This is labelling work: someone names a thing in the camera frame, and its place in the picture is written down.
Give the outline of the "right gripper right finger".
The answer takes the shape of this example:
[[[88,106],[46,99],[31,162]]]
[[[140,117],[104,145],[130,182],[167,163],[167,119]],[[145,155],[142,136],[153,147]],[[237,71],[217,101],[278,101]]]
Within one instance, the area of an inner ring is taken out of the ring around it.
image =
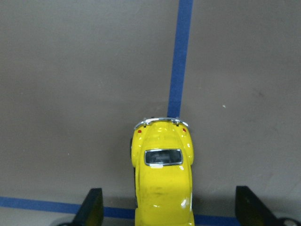
[[[281,222],[247,186],[236,186],[235,216],[241,226],[280,226]]]

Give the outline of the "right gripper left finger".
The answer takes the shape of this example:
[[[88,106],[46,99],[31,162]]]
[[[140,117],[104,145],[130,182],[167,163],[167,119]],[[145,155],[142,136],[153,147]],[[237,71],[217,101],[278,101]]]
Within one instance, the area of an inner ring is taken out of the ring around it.
[[[75,215],[72,226],[101,226],[103,223],[102,188],[92,188]]]

